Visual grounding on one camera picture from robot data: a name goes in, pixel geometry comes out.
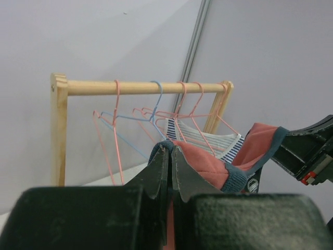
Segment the red tank top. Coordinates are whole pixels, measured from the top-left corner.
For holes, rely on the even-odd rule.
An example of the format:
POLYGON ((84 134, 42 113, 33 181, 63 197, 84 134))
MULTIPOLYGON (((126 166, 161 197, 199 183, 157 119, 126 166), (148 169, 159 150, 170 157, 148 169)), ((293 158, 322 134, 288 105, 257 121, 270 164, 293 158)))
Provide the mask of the red tank top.
POLYGON ((288 132, 283 127, 255 123, 230 164, 217 159, 204 149, 180 141, 156 144, 149 159, 154 158, 160 146, 168 149, 175 145, 180 146, 186 161, 205 180, 224 193, 236 193, 244 190, 250 178, 273 157, 288 132))

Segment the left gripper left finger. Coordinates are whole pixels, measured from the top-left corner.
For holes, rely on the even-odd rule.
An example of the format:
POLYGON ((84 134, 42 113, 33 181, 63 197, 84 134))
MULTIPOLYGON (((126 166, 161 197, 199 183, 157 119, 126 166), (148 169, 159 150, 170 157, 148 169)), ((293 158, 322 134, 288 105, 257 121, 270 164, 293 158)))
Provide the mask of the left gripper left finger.
POLYGON ((124 188, 136 191, 134 247, 163 247, 167 242, 169 151, 158 149, 148 165, 124 188))

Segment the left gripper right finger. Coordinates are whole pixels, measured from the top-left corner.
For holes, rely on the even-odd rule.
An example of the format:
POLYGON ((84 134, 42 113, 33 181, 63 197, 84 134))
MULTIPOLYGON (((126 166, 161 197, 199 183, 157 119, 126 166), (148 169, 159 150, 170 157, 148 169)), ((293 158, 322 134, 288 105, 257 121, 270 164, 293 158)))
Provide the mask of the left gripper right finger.
POLYGON ((187 162, 179 146, 173 147, 171 158, 173 203, 187 203, 196 195, 222 194, 187 162))

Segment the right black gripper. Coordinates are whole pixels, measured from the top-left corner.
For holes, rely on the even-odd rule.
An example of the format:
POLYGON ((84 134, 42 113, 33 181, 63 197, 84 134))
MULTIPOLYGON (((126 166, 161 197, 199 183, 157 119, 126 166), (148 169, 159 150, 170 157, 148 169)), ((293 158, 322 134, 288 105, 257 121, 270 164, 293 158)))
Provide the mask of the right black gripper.
POLYGON ((332 115, 298 130, 289 131, 272 160, 304 185, 332 179, 332 115))

